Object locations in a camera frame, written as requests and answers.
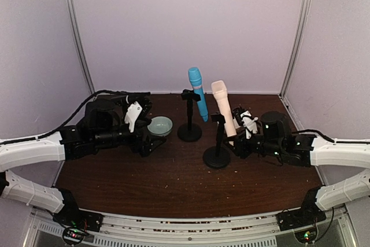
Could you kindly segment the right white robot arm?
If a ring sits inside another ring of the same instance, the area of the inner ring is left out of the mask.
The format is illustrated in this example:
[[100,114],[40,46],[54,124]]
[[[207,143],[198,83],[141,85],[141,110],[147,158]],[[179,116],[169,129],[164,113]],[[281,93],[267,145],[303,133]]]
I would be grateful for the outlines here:
[[327,211],[369,195],[369,140],[333,139],[310,129],[292,131],[287,116],[277,111],[257,118],[237,107],[232,111],[232,119],[235,126],[244,130],[231,137],[227,146],[240,158],[257,153],[298,167],[362,168],[359,174],[343,181],[309,190],[302,207]]

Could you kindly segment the thin black stand with clip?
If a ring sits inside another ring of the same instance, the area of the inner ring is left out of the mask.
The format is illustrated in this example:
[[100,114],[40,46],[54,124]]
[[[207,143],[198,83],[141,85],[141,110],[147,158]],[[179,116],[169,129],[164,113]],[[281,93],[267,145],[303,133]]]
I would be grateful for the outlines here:
[[207,148],[203,153],[203,162],[212,169],[225,168],[231,161],[231,156],[225,148],[223,148],[223,135],[225,118],[220,113],[211,115],[212,122],[217,123],[216,145]]

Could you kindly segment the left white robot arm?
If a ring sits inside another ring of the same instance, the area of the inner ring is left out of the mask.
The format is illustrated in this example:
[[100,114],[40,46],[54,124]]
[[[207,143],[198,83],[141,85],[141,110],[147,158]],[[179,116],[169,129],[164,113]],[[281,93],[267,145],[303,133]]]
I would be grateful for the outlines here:
[[47,161],[77,160],[119,146],[147,157],[166,141],[145,132],[151,123],[147,118],[151,106],[149,99],[138,95],[98,98],[84,104],[84,116],[74,126],[63,124],[47,134],[1,141],[1,197],[58,215],[78,212],[70,191],[42,186],[16,175],[12,169]]

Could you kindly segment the tall black microphone stand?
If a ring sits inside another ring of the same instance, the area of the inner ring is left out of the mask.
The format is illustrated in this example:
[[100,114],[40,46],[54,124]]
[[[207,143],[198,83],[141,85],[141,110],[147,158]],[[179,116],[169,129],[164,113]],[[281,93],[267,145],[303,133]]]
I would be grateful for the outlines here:
[[184,142],[196,142],[201,138],[202,130],[199,125],[193,123],[193,102],[200,101],[201,97],[193,90],[184,89],[181,98],[187,102],[187,123],[177,129],[177,136]]

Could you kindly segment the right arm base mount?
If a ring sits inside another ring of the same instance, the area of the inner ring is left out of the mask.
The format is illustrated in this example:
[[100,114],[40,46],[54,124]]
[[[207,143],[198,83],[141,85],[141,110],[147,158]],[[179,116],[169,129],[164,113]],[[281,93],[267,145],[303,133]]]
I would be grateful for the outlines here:
[[299,231],[296,239],[303,244],[312,244],[318,239],[318,222],[326,220],[326,214],[316,205],[316,194],[320,187],[308,190],[298,209],[285,209],[276,215],[280,231],[295,230],[310,226],[306,231]]

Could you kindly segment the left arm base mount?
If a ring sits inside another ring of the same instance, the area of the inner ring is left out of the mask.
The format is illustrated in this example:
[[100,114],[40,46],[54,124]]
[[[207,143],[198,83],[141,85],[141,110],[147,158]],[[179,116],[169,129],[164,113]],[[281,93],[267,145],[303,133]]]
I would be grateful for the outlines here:
[[69,190],[60,189],[60,192],[64,206],[58,213],[51,213],[51,216],[63,228],[63,241],[69,246],[76,246],[90,236],[89,231],[100,231],[103,215],[81,210]]

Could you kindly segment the aluminium frame post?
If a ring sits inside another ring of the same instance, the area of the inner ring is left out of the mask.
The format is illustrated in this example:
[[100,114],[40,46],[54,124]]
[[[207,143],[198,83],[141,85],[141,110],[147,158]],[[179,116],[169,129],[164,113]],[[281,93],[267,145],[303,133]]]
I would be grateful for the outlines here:
[[294,68],[297,63],[297,59],[299,56],[299,50],[301,48],[302,40],[304,37],[304,30],[305,30],[306,23],[309,17],[311,3],[312,3],[312,0],[302,0],[301,1],[301,8],[299,12],[298,24],[297,24],[297,28],[295,32],[295,37],[293,41],[293,48],[290,54],[287,71],[284,76],[284,81],[283,81],[283,84],[282,84],[282,87],[279,93],[279,97],[281,99],[284,99],[286,97],[291,79],[293,77]]
[[66,5],[67,5],[68,14],[69,14],[69,20],[71,23],[73,41],[75,44],[79,64],[82,69],[83,78],[87,85],[89,93],[92,94],[95,92],[95,87],[93,84],[93,80],[92,80],[90,70],[88,68],[88,64],[86,60],[86,55],[84,52],[82,37],[80,34],[78,22],[77,22],[77,15],[76,15],[74,1],[66,0]]

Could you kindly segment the black handheld microphone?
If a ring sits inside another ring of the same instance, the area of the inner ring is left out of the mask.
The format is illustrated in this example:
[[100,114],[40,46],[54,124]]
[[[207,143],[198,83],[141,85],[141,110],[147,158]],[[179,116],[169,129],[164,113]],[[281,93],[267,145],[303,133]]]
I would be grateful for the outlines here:
[[116,104],[128,105],[134,102],[142,102],[150,95],[151,92],[123,93],[112,96],[111,100]]

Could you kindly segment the front aluminium rail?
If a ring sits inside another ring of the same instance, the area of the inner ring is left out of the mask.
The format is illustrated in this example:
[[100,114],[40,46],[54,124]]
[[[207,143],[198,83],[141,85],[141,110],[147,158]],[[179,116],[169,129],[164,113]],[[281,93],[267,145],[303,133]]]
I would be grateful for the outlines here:
[[326,220],[282,230],[276,212],[214,218],[154,218],[103,213],[78,246],[358,246],[345,207]]

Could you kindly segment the blue toy microphone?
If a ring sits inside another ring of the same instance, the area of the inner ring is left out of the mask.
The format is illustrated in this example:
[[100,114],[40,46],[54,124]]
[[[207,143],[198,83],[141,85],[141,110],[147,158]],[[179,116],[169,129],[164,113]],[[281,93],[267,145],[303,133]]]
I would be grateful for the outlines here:
[[199,95],[200,100],[197,101],[199,114],[204,122],[208,121],[208,107],[206,104],[206,99],[204,95],[204,90],[202,87],[202,76],[199,68],[192,67],[188,70],[188,79],[193,88],[193,91]]

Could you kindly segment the light teal bowl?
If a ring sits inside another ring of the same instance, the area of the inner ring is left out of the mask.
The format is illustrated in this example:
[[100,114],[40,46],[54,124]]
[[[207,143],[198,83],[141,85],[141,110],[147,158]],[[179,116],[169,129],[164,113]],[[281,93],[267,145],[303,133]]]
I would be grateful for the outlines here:
[[147,126],[149,133],[159,137],[168,136],[173,128],[173,122],[165,116],[156,116],[152,118],[151,123]]

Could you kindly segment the right aluminium frame post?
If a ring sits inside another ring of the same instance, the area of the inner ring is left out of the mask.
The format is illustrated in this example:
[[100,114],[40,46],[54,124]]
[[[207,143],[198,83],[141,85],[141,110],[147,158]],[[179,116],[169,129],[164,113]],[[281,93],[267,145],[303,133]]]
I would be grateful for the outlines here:
[[301,1],[301,8],[299,12],[298,24],[297,24],[297,28],[295,32],[295,37],[293,41],[293,48],[290,54],[287,71],[284,76],[284,81],[283,81],[283,84],[282,84],[282,87],[279,93],[279,97],[281,99],[284,99],[286,97],[291,79],[293,77],[294,68],[297,63],[297,59],[299,56],[299,50],[301,48],[302,40],[304,37],[304,30],[305,30],[306,23],[309,17],[311,3],[312,3],[312,0],[302,0]]

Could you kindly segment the left aluminium frame post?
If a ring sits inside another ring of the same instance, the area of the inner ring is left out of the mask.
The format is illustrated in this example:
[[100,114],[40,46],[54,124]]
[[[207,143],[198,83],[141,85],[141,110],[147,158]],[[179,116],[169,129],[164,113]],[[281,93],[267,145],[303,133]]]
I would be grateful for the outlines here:
[[67,5],[68,14],[69,14],[69,20],[71,23],[73,41],[75,44],[79,64],[82,69],[83,78],[87,85],[89,93],[92,94],[95,92],[95,87],[93,84],[93,80],[92,80],[90,70],[88,68],[88,64],[86,60],[86,55],[84,52],[82,37],[80,34],[78,22],[77,22],[77,15],[76,15],[74,1],[66,0],[66,5]]

